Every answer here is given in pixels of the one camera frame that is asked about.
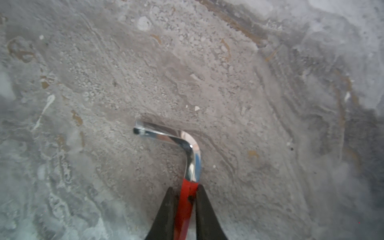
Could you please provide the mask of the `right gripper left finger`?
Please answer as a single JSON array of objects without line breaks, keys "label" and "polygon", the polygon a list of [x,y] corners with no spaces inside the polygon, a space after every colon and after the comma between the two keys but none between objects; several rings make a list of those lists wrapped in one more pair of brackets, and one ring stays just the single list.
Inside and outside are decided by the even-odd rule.
[{"label": "right gripper left finger", "polygon": [[173,240],[178,197],[169,187],[145,240]]}]

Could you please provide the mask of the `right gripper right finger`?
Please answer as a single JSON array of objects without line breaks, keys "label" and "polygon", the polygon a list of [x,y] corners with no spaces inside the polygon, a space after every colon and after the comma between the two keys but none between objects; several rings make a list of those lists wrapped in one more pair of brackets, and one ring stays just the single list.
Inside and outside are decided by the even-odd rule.
[{"label": "right gripper right finger", "polygon": [[197,240],[228,240],[203,185],[196,192]]}]

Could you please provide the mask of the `red handled hex key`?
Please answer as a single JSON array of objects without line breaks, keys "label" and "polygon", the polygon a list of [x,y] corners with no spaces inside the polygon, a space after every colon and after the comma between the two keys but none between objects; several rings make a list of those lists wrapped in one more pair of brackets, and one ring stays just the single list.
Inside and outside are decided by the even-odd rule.
[{"label": "red handled hex key", "polygon": [[185,240],[195,205],[202,171],[201,149],[189,133],[142,120],[136,120],[133,133],[142,138],[153,139],[178,147],[185,155],[180,170],[180,191],[174,198],[172,231],[173,240]]}]

